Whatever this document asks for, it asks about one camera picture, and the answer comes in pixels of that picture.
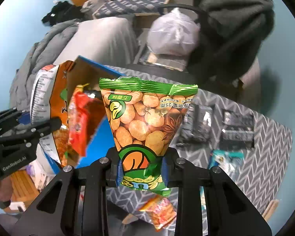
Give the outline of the person's left hand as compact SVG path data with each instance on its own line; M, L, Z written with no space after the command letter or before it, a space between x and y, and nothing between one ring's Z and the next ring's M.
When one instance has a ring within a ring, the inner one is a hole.
M0 181L0 202L7 202L11 200L13 195L13 186L10 177L4 178Z

